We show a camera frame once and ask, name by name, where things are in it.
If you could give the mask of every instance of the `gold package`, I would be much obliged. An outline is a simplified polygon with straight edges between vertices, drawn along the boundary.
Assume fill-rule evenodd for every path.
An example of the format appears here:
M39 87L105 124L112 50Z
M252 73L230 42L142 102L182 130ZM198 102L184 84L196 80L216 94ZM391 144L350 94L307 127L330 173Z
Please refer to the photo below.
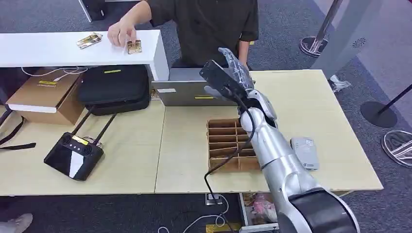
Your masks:
M134 43L132 41L127 42L127 53L133 54L141 52L141 41L136 40Z
M102 40L103 35L98 33L93 33L86 38L77 41L77 46L82 50L90 45L94 45Z

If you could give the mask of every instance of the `silver laptop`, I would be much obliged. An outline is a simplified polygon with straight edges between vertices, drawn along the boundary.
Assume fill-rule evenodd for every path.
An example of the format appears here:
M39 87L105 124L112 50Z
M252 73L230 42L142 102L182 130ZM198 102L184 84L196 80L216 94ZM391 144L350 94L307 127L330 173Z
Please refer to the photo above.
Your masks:
M228 100L210 96L207 82L199 75L201 68L172 68L168 81L152 81L165 106L236 106Z

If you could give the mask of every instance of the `black controller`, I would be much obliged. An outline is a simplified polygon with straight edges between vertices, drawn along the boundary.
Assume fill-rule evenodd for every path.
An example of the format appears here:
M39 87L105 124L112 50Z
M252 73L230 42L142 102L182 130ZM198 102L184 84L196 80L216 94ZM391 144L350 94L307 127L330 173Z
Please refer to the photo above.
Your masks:
M97 143L116 116L116 114L112 115L96 140L90 143L75 134L93 109L92 107L89 110L73 132L64 133L44 158L45 164L77 181L85 181L102 158L104 152L103 149L97 146Z

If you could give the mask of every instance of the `yellow label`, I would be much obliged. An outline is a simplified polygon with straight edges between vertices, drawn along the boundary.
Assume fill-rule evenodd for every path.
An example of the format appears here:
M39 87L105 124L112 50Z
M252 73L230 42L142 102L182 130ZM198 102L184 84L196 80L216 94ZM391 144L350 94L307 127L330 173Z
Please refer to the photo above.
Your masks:
M240 223L230 223L230 226L234 231L240 230L242 225ZM215 224L206 225L206 233L216 233L216 232L229 232L230 228L227 224L224 224L221 227L216 226Z
M73 137L72 137L74 140L76 140L76 141L78 141L79 143L81 143L81 144L84 144L84 145L87 145L87 144L89 144L89 142L88 141L86 141L86 140L84 140L84 139L82 139L82 138L79 138L78 136L76 136L76 135L73 135Z
M115 70L106 70L104 73L105 74L110 74L110 73L116 73L116 72L120 72L121 69L115 69Z
M56 85L57 82L49 82L49 81L39 81L41 84L49 84L49 85Z
M210 99L214 99L213 96L195 96L194 97L197 100L210 100Z

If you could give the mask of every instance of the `person's hand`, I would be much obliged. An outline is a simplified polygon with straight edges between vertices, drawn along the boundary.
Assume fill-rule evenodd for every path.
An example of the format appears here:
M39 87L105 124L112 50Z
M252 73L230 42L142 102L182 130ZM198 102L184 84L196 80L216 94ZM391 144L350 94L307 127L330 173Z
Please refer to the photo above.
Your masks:
M124 47L126 40L136 41L136 29L133 20L124 16L121 20L109 27L107 37L110 43L115 46Z

